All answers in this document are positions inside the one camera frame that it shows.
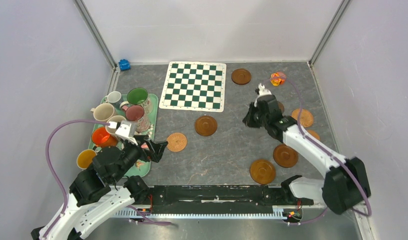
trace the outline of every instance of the chessboard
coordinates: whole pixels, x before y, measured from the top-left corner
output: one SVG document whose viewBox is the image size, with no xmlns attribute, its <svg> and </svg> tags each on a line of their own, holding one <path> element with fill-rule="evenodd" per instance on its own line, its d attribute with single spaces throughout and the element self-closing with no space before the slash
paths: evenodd
<svg viewBox="0 0 408 240">
<path fill-rule="evenodd" d="M 226 64 L 172 61 L 167 70 L 161 109 L 222 112 Z"/>
</svg>

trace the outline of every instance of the white mug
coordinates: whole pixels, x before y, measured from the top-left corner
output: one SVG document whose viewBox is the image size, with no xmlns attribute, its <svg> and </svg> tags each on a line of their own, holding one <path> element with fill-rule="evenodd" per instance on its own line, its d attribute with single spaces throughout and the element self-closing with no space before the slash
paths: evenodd
<svg viewBox="0 0 408 240">
<path fill-rule="evenodd" d="M 126 118 L 121 116 L 121 115 L 117 115 L 117 116 L 110 117 L 110 119 L 108 119 L 107 123 L 109 123 L 109 122 L 121 123 L 121 121 L 126 121 Z M 112 136 L 117 137 L 117 135 L 115 134 L 115 131 L 117 131 L 116 128 L 109 128 L 109 126 L 105 126 L 105 130 L 109 134 L 111 134 Z"/>
<path fill-rule="evenodd" d="M 123 96 L 119 91 L 112 91 L 104 97 L 104 101 L 112 104 L 116 108 L 120 108 L 120 104 L 123 102 Z"/>
<path fill-rule="evenodd" d="M 103 103 L 96 108 L 90 109 L 90 111 L 93 112 L 93 118 L 101 122 L 106 122 L 111 117 L 118 115 L 114 106 L 110 103 Z"/>
</svg>

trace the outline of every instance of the blue object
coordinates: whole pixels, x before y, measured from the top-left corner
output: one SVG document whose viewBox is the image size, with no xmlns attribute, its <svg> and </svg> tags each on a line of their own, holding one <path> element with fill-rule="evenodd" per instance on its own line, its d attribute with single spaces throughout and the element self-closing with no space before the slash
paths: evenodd
<svg viewBox="0 0 408 240">
<path fill-rule="evenodd" d="M 125 59 L 121 59 L 118 62 L 118 66 L 120 66 L 120 70 L 124 71 L 124 70 L 129 70 L 130 69 L 130 63 L 129 61 L 125 60 Z"/>
</svg>

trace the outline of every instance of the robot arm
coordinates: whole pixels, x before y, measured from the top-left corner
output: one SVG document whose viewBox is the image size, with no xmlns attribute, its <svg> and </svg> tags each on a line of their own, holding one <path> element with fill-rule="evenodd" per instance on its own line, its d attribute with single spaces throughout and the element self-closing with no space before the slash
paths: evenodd
<svg viewBox="0 0 408 240">
<path fill-rule="evenodd" d="M 110 123 L 116 134 L 124 140 L 122 150 L 104 147 L 93 158 L 92 164 L 81 171 L 70 186 L 68 204 L 62 206 L 49 224 L 31 232 L 35 240 L 82 240 L 114 213 L 133 203 L 142 202 L 149 188 L 139 176 L 131 176 L 124 186 L 110 198 L 99 202 L 138 159 L 159 162 L 166 145 L 155 143 L 146 135 L 133 135 L 132 122 Z"/>
<path fill-rule="evenodd" d="M 336 214 L 341 214 L 362 201 L 356 185 L 333 157 L 338 158 L 351 170 L 366 196 L 370 196 L 366 170 L 360 159 L 349 159 L 329 149 L 304 129 L 303 135 L 295 119 L 282 115 L 276 97 L 269 90 L 260 84 L 256 92 L 258 97 L 250 104 L 248 114 L 243 119 L 245 125 L 251 128 L 264 127 L 272 138 L 285 143 L 305 157 L 324 178 L 314 180 L 294 177 L 289 188 L 295 197 L 323 200 Z"/>
</svg>

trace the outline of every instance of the white panel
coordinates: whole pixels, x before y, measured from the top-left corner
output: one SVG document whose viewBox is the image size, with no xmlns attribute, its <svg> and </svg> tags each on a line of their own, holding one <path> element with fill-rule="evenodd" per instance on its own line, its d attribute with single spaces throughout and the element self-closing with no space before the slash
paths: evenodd
<svg viewBox="0 0 408 240">
<path fill-rule="evenodd" d="M 131 62 L 308 60 L 340 0 L 85 0 Z"/>
<path fill-rule="evenodd" d="M 380 239 L 408 239 L 408 0 L 352 1 L 315 72 L 342 153 L 366 165 Z"/>
<path fill-rule="evenodd" d="M 104 95 L 111 69 L 71 0 L 0 0 L 0 239 L 31 239 L 63 196 L 45 159 L 49 134 Z M 68 188 L 93 126 L 63 128 L 51 159 Z"/>
</svg>

